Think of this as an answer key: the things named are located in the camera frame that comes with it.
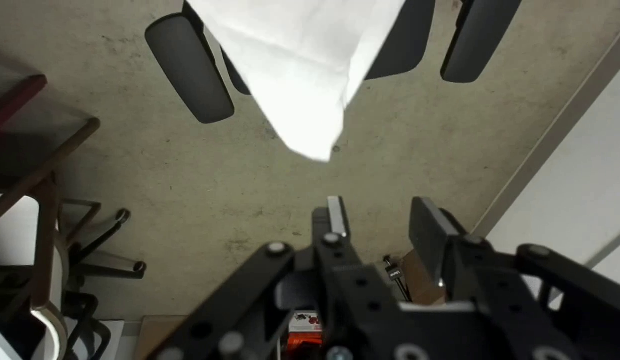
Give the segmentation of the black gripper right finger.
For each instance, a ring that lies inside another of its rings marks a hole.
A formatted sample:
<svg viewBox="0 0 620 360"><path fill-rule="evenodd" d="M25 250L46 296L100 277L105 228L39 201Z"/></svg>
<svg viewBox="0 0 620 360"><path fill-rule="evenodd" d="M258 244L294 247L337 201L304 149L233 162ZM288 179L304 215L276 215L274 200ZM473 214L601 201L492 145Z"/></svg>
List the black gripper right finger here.
<svg viewBox="0 0 620 360"><path fill-rule="evenodd" d="M410 203L410 239L424 268L451 301L470 301L502 360L578 360L573 344L549 322L511 255L468 234L430 197Z"/></svg>

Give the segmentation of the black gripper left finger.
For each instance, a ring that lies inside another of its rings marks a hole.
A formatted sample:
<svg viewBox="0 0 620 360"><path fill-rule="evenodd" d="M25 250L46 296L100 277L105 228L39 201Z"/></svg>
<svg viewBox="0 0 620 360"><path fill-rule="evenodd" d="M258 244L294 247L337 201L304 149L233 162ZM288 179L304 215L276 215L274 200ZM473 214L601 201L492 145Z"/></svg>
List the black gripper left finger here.
<svg viewBox="0 0 620 360"><path fill-rule="evenodd" d="M322 281L326 360L417 360L397 301L351 246L339 195L312 211L312 251Z"/></svg>

